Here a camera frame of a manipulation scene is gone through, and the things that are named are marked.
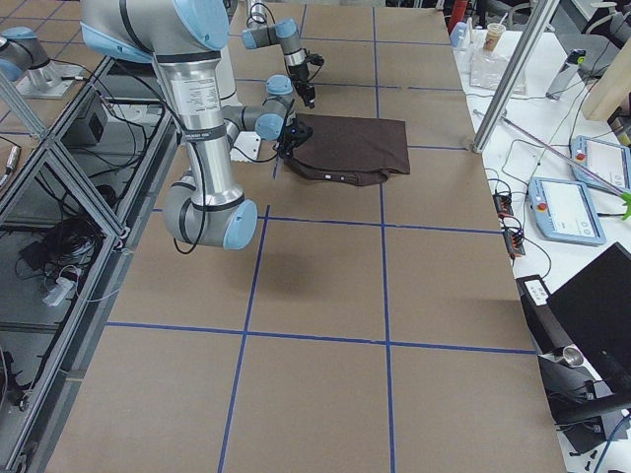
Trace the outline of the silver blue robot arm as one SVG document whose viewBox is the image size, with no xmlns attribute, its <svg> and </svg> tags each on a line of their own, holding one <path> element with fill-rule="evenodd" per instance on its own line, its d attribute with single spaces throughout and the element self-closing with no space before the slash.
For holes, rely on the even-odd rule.
<svg viewBox="0 0 631 473">
<path fill-rule="evenodd" d="M 295 120 L 296 96 L 314 101 L 304 83 L 306 52 L 286 19 L 243 32 L 246 47 L 281 46 L 288 72 L 270 77 L 260 106 L 223 101 L 216 70 L 229 40 L 221 1 L 85 1 L 82 34 L 91 49 L 150 64 L 182 134 L 190 168 L 168 192 L 164 218 L 174 239 L 191 245 L 242 249 L 252 239 L 257 208 L 234 179 L 231 150 L 253 131 L 281 141 Z"/>
<path fill-rule="evenodd" d="M 278 45 L 283 54 L 286 75 L 304 106 L 314 108 L 316 89 L 312 79 L 324 65 L 324 58 L 302 46 L 300 31 L 293 18 L 275 20 L 263 1 L 246 2 L 246 28 L 242 41 L 246 49 L 255 50 Z"/>
</svg>

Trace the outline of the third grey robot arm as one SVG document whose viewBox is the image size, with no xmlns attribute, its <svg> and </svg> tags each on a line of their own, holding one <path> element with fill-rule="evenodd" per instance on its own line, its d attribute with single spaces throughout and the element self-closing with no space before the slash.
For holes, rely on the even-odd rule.
<svg viewBox="0 0 631 473">
<path fill-rule="evenodd" d="M 52 60 L 35 32 L 14 27 L 1 32 L 1 73 L 29 99 L 61 99 L 82 81 L 80 66 Z"/>
</svg>

